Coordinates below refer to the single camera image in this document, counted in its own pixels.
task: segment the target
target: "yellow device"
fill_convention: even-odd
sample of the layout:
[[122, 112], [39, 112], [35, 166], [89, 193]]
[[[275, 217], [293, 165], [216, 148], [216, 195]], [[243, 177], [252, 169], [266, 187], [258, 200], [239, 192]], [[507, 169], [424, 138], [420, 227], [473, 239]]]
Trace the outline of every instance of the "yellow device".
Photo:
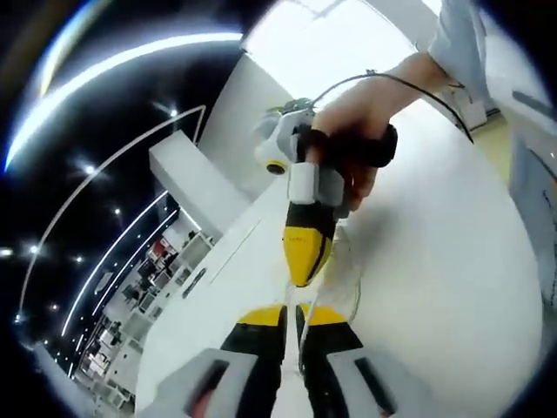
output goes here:
[[[372, 167], [387, 165], [394, 157], [397, 133], [389, 125], [379, 140], [355, 132], [329, 138], [311, 128], [311, 106], [294, 108], [287, 113], [273, 109], [263, 117], [255, 132], [265, 142], [255, 157], [268, 172], [288, 175], [285, 257], [292, 283], [306, 287], [331, 254], [337, 220], [349, 213], [341, 163], [350, 159]], [[310, 147], [318, 147], [324, 156], [318, 165], [305, 162]]]

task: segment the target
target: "black and yellow tool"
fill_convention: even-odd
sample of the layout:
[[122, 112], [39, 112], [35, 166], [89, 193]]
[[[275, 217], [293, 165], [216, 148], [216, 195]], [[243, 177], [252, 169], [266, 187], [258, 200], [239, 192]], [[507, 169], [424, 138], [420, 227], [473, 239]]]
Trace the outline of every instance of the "black and yellow tool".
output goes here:
[[[298, 336], [305, 387], [316, 417], [390, 416], [392, 391], [376, 372], [345, 318], [330, 307], [298, 305]], [[220, 349], [206, 348], [158, 385], [155, 401], [139, 418], [266, 418], [272, 415], [285, 357], [286, 306], [250, 311]]]
[[[347, 187], [341, 162], [347, 158], [367, 166], [383, 167], [394, 157], [397, 134], [389, 125], [381, 140], [344, 134], [328, 138], [323, 132], [298, 130], [297, 164], [289, 178], [290, 204], [284, 231], [285, 256], [292, 283], [305, 287], [326, 263], [332, 247], [332, 238], [338, 219], [348, 216]], [[318, 147], [324, 156], [317, 170], [303, 165], [310, 147]], [[302, 190], [297, 190], [298, 183]]]
[[296, 307], [298, 339], [309, 320], [300, 345], [300, 364], [314, 416], [391, 416], [397, 406], [390, 388], [375, 372], [370, 357], [346, 319], [331, 307]]

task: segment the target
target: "yellow trim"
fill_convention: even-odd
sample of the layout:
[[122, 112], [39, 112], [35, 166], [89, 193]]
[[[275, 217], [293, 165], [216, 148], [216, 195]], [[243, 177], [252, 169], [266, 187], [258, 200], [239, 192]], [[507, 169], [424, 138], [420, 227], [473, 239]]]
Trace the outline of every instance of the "yellow trim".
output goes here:
[[315, 263], [319, 263], [319, 249], [323, 235], [314, 228], [287, 226], [284, 234], [286, 262], [290, 280], [297, 287], [307, 286]]
[[278, 165], [284, 171], [286, 171], [288, 169], [288, 165], [286, 165], [282, 161], [278, 161], [277, 159], [272, 159], [271, 161], [267, 161], [267, 164], [265, 165], [265, 167], [268, 167], [269, 165]]
[[[304, 311], [305, 320], [307, 320], [307, 315], [310, 310], [309, 304], [300, 303], [299, 305], [302, 311]], [[315, 307], [313, 316], [310, 319], [310, 327], [313, 325], [341, 324], [342, 322], [346, 322], [345, 317], [331, 307]]]
[[267, 325], [268, 327], [276, 327], [279, 324], [280, 311], [284, 305], [270, 305], [268, 307], [260, 307], [253, 309], [238, 320], [238, 324], [248, 325]]

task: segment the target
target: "hand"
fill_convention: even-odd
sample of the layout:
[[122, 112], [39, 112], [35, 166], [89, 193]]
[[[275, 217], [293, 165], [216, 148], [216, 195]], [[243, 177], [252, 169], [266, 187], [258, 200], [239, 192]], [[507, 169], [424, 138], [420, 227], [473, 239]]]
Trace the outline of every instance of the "hand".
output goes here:
[[[312, 128], [330, 137], [340, 131], [356, 131], [370, 140], [381, 138], [389, 124], [389, 117], [386, 116], [387, 110], [381, 108], [380, 97], [372, 94], [373, 90], [369, 81], [357, 84], [319, 112]], [[370, 101], [370, 94], [377, 100]], [[319, 148], [311, 148], [305, 160], [318, 164], [322, 159]], [[350, 210], [355, 211], [371, 193], [378, 169], [349, 160], [344, 161], [342, 166], [349, 187]]]

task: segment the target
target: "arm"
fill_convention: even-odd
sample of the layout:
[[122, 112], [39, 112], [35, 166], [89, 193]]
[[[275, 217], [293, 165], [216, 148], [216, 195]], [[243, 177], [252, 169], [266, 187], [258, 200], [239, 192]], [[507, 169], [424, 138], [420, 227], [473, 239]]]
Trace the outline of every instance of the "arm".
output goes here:
[[[411, 55], [389, 73], [430, 92], [458, 80], [470, 90], [484, 93], [472, 14], [473, 6], [467, 0], [445, 0], [429, 51]], [[417, 91], [396, 81], [369, 78], [328, 105], [316, 116], [313, 127], [329, 135], [354, 129], [378, 138], [388, 120], [417, 98]]]
[[[425, 52], [411, 55], [388, 73], [431, 92], [439, 91], [450, 81]], [[355, 128], [370, 138], [380, 138], [389, 119], [419, 95], [418, 91], [394, 80], [368, 78], [318, 113], [313, 127], [328, 135]]]

